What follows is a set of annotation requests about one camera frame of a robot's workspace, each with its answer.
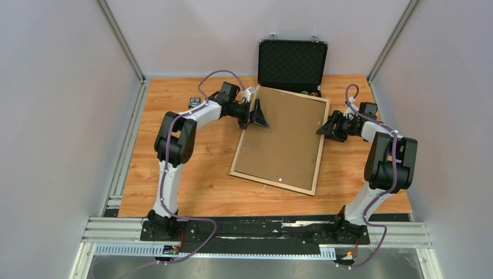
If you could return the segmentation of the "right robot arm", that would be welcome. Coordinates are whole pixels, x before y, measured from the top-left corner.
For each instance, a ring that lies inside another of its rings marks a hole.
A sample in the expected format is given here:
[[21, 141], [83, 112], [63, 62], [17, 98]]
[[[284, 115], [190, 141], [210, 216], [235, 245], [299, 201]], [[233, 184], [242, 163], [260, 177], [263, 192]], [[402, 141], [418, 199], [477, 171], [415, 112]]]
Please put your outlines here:
[[370, 216], [391, 195], [410, 187], [416, 163], [417, 141], [403, 137], [377, 121], [375, 103], [362, 102], [358, 110], [333, 111], [317, 133], [328, 140], [345, 142], [350, 136], [371, 143], [365, 164], [363, 188], [336, 215], [332, 235], [338, 242], [360, 237]]

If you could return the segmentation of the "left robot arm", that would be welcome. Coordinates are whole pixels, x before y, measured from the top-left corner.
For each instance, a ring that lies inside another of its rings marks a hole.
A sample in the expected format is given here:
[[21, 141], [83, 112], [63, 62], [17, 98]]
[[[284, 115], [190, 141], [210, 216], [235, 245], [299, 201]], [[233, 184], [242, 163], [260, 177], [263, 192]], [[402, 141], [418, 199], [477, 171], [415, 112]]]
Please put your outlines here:
[[269, 127], [256, 93], [254, 87], [241, 89], [224, 82], [219, 91], [189, 110], [165, 114], [154, 143], [160, 168], [158, 191], [145, 222], [156, 227], [162, 239], [171, 240], [178, 233], [177, 194], [184, 166], [194, 152], [197, 131], [226, 116], [237, 119], [242, 130], [251, 124]]

